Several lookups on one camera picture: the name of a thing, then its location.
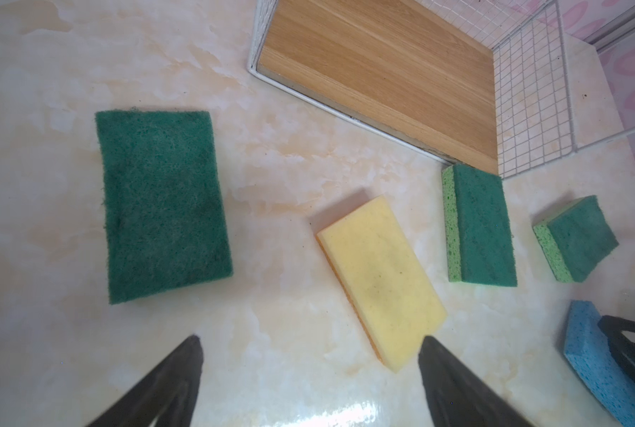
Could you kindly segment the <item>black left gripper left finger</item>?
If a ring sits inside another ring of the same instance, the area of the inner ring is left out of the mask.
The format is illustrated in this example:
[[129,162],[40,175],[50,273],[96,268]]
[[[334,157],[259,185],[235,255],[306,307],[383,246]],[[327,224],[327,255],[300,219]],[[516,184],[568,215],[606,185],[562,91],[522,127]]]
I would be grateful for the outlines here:
[[189,336],[90,425],[191,425],[204,360],[200,338]]

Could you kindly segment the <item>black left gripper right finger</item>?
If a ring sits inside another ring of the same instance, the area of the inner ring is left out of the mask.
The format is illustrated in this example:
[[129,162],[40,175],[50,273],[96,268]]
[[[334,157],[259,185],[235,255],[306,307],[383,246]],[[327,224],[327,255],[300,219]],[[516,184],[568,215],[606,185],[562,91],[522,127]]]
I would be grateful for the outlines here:
[[434,425],[531,424],[433,336],[424,337],[418,365]]

